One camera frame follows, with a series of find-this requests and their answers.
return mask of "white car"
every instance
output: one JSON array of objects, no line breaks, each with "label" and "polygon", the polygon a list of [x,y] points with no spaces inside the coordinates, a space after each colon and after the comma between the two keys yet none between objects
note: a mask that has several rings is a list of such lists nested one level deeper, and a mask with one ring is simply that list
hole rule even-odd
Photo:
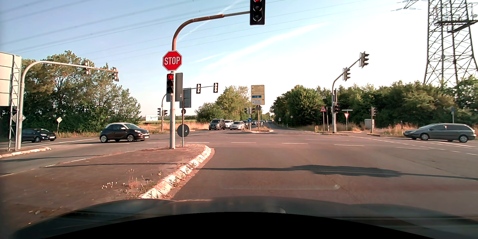
[{"label": "white car", "polygon": [[234,121],[230,126],[231,130],[243,130],[245,128],[246,126],[244,125],[244,122],[242,121]]},{"label": "white car", "polygon": [[234,123],[234,121],[233,120],[224,120],[224,123],[226,124],[226,129],[230,129],[230,127]]}]

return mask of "yellow direction sign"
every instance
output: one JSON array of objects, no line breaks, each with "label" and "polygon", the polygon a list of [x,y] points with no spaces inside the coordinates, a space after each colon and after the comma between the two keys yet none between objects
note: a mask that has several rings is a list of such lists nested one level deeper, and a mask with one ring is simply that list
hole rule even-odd
[{"label": "yellow direction sign", "polygon": [[250,100],[253,105],[265,105],[264,85],[252,85],[250,87]]}]

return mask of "sidewalk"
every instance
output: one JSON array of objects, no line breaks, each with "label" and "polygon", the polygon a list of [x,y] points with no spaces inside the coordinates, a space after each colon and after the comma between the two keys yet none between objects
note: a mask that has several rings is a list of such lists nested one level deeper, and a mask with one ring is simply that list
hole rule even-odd
[{"label": "sidewalk", "polygon": [[137,150],[0,177],[7,225],[13,231],[90,205],[138,198],[203,150]]}]

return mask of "curved traffic light pole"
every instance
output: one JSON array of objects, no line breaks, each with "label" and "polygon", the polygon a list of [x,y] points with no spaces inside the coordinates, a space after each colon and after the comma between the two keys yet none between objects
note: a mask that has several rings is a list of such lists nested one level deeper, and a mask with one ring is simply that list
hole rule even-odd
[{"label": "curved traffic light pole", "polygon": [[18,100],[18,109],[17,109],[17,127],[16,127],[16,133],[15,133],[15,151],[18,151],[21,149],[21,129],[22,129],[22,118],[23,118],[23,93],[25,92],[25,78],[27,75],[28,70],[30,70],[31,67],[37,64],[56,64],[56,65],[65,65],[65,66],[73,66],[73,67],[81,67],[81,68],[87,68],[87,69],[96,69],[96,70],[102,70],[102,71],[108,71],[108,72],[113,72],[113,73],[118,73],[118,71],[114,70],[108,70],[108,69],[102,69],[102,68],[96,68],[96,67],[91,67],[87,65],[78,65],[78,64],[69,64],[69,63],[63,63],[63,62],[56,62],[56,61],[47,61],[47,60],[40,60],[40,61],[35,61],[32,62],[30,65],[25,68],[23,71],[23,74],[21,75],[21,82],[20,82],[20,94],[19,94],[19,100]]},{"label": "curved traffic light pole", "polygon": [[340,77],[342,77],[346,72],[350,71],[350,68],[352,68],[352,66],[354,66],[358,61],[360,61],[360,58],[358,60],[356,60],[352,65],[350,65],[350,67],[348,67],[345,71],[343,71],[335,80],[334,82],[332,83],[332,89],[331,89],[331,92],[332,92],[332,133],[336,133],[337,132],[337,120],[336,120],[336,115],[335,115],[335,112],[334,112],[334,106],[335,106],[335,101],[334,101],[334,84],[335,82],[337,81],[337,79],[339,79]]},{"label": "curved traffic light pole", "polygon": [[[218,18],[224,18],[224,17],[230,17],[230,16],[237,16],[237,15],[245,15],[249,14],[250,11],[244,11],[244,12],[237,12],[237,13],[231,13],[231,14],[219,14],[219,15],[214,15],[214,16],[207,16],[207,17],[200,17],[200,18],[193,18],[190,19],[183,24],[181,24],[178,29],[176,30],[175,34],[173,35],[173,45],[172,45],[172,51],[176,51],[176,39],[179,35],[179,32],[186,27],[187,25],[194,23],[194,22],[200,22],[200,21],[206,21],[206,20],[212,20],[212,19],[218,19]],[[171,73],[174,76],[174,80],[176,81],[176,71],[171,71]],[[171,93],[171,108],[170,108],[170,120],[169,120],[169,149],[173,150],[176,147],[176,135],[175,135],[175,127],[176,127],[176,97],[175,97],[175,92]]]}]

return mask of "stop sign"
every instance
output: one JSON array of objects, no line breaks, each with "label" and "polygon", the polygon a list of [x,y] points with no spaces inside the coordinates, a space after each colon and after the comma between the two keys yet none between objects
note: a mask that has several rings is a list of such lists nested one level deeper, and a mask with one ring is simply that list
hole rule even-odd
[{"label": "stop sign", "polygon": [[176,71],[182,64],[182,56],[177,51],[168,51],[163,57],[163,66],[168,71]]}]

